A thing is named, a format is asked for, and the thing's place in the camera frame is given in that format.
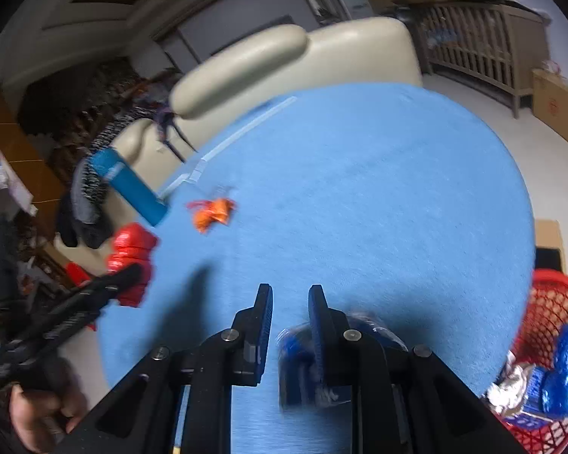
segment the beige sofa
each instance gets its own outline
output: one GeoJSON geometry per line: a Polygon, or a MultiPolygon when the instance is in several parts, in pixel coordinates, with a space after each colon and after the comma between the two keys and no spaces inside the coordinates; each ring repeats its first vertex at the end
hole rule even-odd
{"type": "MultiPolygon", "coordinates": [[[[250,36],[197,66],[170,96],[177,124],[200,148],[241,114],[293,90],[358,81],[394,81],[421,86],[412,41],[402,23],[386,17],[353,20],[306,33],[282,25],[250,36]]],[[[172,132],[174,146],[192,150],[172,132]]],[[[180,162],[159,142],[150,120],[135,121],[112,143],[150,188],[157,190],[180,162]]],[[[115,227],[137,218],[119,194],[110,191],[105,211],[115,227]]],[[[110,241],[98,250],[56,248],[91,273],[104,272],[110,241]]]]}

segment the red mesh basket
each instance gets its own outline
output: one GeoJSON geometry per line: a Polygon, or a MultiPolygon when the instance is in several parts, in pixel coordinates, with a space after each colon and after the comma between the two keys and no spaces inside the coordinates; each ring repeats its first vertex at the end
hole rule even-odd
{"type": "MultiPolygon", "coordinates": [[[[552,356],[559,329],[568,323],[568,277],[558,271],[537,269],[526,314],[511,350],[516,361],[553,368],[552,356]]],[[[568,418],[536,431],[506,424],[531,454],[560,454],[568,445],[568,418]]]]}

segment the blue tablecloth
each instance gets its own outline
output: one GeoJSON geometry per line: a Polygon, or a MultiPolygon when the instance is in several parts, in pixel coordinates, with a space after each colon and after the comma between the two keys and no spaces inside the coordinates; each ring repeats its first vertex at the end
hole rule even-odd
{"type": "Polygon", "coordinates": [[[403,84],[279,97],[226,128],[181,173],[153,229],[155,275],[138,309],[98,323],[114,385],[154,344],[193,346],[274,290],[267,368],[235,388],[233,453],[344,452],[349,410],[280,411],[276,336],[307,320],[307,291],[379,315],[433,348],[476,393],[520,322],[534,261],[531,206],[509,152],[476,116],[403,84]],[[229,226],[198,233],[185,204],[228,191],[229,226]]]}

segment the wooden crib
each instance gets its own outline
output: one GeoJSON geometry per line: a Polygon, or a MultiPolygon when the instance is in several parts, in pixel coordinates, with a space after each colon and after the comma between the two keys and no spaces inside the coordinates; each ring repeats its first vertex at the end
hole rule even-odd
{"type": "Polygon", "coordinates": [[[445,2],[412,5],[418,23],[418,53],[479,78],[511,95],[513,116],[532,94],[532,69],[549,59],[543,17],[500,3],[445,2]]]}

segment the white floor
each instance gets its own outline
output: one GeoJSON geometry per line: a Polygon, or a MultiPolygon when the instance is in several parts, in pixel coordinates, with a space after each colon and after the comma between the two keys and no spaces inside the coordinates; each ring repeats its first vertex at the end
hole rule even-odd
{"type": "MultiPolygon", "coordinates": [[[[424,87],[460,103],[501,138],[524,176],[535,218],[559,221],[568,270],[568,143],[529,109],[522,109],[516,120],[509,107],[437,75],[424,76],[424,87]]],[[[90,406],[107,392],[96,339],[95,333],[87,329],[62,350],[77,370],[90,406]]]]}

